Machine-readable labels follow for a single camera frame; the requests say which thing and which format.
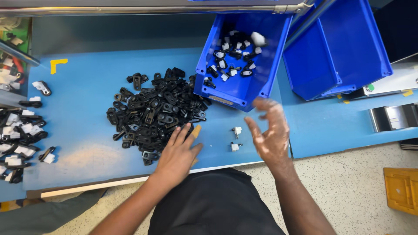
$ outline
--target left hand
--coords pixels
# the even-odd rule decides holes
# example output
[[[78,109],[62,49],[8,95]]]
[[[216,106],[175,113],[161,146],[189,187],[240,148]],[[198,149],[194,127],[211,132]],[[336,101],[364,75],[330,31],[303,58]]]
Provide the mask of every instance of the left hand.
[[[170,137],[167,146],[161,153],[157,168],[153,175],[160,176],[169,186],[180,184],[189,174],[193,160],[203,147],[202,143],[190,148],[201,129],[196,126],[194,131],[185,139],[191,124],[187,123],[183,130],[177,127]]]

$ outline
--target hand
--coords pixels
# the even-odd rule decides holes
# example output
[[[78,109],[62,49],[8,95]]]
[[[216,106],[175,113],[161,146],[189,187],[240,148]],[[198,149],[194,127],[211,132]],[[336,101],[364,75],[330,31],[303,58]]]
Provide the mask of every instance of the hand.
[[[171,187],[177,186],[187,177],[193,160],[203,147],[203,144],[199,143],[190,149],[194,140],[199,135],[200,125],[196,126],[189,137],[184,140],[190,126],[191,124],[187,123],[183,130],[180,127],[175,129],[167,146],[161,153],[157,168],[153,173],[153,175],[159,175]]]
[[[258,155],[260,155],[271,171],[286,166],[285,163],[289,161],[289,127],[283,113],[283,107],[276,101],[259,97],[253,101],[252,105],[258,111],[266,112],[260,116],[260,119],[268,120],[268,130],[261,133],[260,128],[252,118],[244,118],[251,131]]]

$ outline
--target yellow crate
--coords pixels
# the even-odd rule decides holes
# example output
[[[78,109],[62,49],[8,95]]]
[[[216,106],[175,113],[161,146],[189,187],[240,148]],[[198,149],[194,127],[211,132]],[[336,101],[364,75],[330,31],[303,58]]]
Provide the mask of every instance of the yellow crate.
[[[387,205],[409,214],[418,215],[418,169],[383,168]]]

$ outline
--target blue workbench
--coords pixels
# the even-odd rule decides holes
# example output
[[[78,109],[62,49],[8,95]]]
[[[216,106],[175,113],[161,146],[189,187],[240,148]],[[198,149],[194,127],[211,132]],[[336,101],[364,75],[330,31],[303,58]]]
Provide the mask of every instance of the blue workbench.
[[[154,73],[164,74],[173,67],[183,69],[186,77],[194,74],[213,19],[214,15],[34,18],[33,54],[41,66],[31,68],[29,82],[43,80],[52,90],[52,95],[45,97],[29,86],[28,96],[41,96],[43,103],[42,108],[31,110],[48,122],[44,127],[48,138],[36,145],[42,149],[40,153],[56,146],[57,157],[52,164],[32,160],[34,166],[25,169],[23,183],[12,185],[15,194],[8,191],[7,199],[21,198],[25,190],[152,173],[156,164],[144,166],[137,148],[122,149],[121,141],[112,140],[116,131],[106,119],[106,110],[120,87],[133,91],[125,79],[128,75],[140,72],[151,80]],[[68,63],[58,64],[57,73],[51,75],[52,59],[68,59]],[[143,87],[151,87],[150,81]],[[336,97],[306,102],[290,90],[282,60],[271,97],[283,103],[294,158],[418,136],[416,128],[374,133],[367,111],[418,102],[415,95],[349,104]],[[204,148],[194,170],[261,160],[243,120],[245,115],[258,120],[254,111],[247,114],[217,102],[209,107],[207,121],[200,123],[202,131],[196,142],[202,142]],[[258,122],[265,130],[266,123]],[[244,145],[232,153],[230,142],[236,140],[230,129],[235,126],[243,127],[238,142]]]

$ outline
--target right hand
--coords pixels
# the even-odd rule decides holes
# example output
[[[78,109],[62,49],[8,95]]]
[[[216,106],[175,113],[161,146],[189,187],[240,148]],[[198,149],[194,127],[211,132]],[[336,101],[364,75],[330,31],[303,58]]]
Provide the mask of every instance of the right hand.
[[[260,97],[257,97],[252,102],[252,105],[258,111],[266,112],[260,116],[260,119],[268,120],[268,130],[261,133],[260,128],[252,118],[244,118],[251,131],[258,155],[260,155],[270,170],[285,167],[285,163],[290,161],[288,157],[289,127],[283,107],[274,100]]]

